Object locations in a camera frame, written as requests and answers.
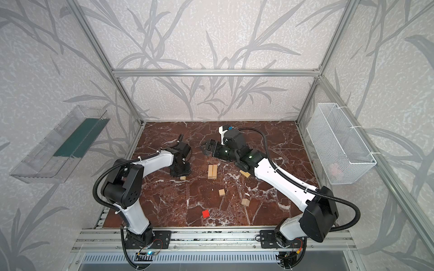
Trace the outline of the red cube block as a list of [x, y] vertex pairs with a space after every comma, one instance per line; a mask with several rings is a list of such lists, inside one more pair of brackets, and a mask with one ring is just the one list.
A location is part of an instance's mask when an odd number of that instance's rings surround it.
[[203, 217], [204, 219], [210, 217], [210, 212], [209, 212], [209, 210], [204, 210], [204, 211], [202, 211], [202, 217]]

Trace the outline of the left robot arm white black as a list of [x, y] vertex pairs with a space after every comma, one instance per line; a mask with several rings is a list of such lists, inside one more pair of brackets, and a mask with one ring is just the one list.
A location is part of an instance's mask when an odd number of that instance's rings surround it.
[[118, 159], [97, 178], [92, 195], [97, 203], [121, 216], [129, 234], [148, 242], [153, 230], [140, 204], [142, 181], [162, 168], [168, 168], [172, 177], [189, 175], [191, 166], [187, 156], [190, 152], [187, 143], [178, 141], [144, 158]]

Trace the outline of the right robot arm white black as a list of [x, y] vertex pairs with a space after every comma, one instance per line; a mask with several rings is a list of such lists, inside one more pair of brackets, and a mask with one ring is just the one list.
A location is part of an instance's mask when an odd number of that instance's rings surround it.
[[[207, 140], [201, 143], [201, 149], [206, 156], [233, 162], [243, 172], [270, 184], [302, 212], [284, 219], [275, 228], [280, 247], [286, 248], [291, 241], [302, 237], [323, 242], [328, 233], [349, 229], [359, 222], [361, 211], [354, 203], [335, 197], [326, 186], [317, 188], [285, 171], [272, 161], [267, 141], [263, 142], [264, 151], [252, 149], [242, 132], [242, 129], [224, 125], [219, 128], [220, 141]], [[354, 211], [354, 217], [341, 226], [335, 225], [339, 218], [338, 204]]]

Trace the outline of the green circuit board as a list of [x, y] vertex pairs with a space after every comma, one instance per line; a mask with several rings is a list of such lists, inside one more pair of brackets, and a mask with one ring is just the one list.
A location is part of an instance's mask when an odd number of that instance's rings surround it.
[[160, 251], [146, 251], [146, 252], [138, 252], [136, 255], [138, 257], [151, 257], [156, 256], [160, 253]]

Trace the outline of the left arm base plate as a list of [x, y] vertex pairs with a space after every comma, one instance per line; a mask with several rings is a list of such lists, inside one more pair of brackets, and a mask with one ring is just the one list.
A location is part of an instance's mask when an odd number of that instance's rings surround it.
[[171, 240], [172, 231], [157, 230], [147, 231], [142, 235], [136, 235], [127, 231], [125, 238], [126, 249], [168, 249]]

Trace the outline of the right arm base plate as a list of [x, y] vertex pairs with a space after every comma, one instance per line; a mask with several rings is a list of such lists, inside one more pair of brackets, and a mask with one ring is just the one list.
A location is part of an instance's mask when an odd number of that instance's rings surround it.
[[289, 248], [303, 249], [304, 242], [301, 237], [294, 240], [289, 240], [280, 233], [275, 233], [274, 230], [260, 230], [259, 242], [261, 248]]

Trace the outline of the aluminium front rail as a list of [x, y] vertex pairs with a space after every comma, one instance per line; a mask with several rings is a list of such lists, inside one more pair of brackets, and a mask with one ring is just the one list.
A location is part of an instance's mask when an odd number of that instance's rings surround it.
[[[178, 227], [157, 228], [172, 231], [168, 249], [148, 249], [160, 252], [251, 252], [297, 251], [289, 248], [261, 248], [260, 230], [273, 227]], [[354, 251], [356, 244], [349, 231], [329, 233], [323, 242], [304, 239], [304, 246], [311, 251]], [[84, 229], [72, 246], [72, 252], [121, 252], [119, 229]]]

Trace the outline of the clear plastic wall bin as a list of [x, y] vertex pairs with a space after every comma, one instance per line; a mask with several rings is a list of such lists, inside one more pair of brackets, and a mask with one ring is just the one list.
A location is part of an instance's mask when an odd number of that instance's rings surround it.
[[62, 184], [104, 130], [107, 110], [76, 106], [11, 172], [27, 184]]

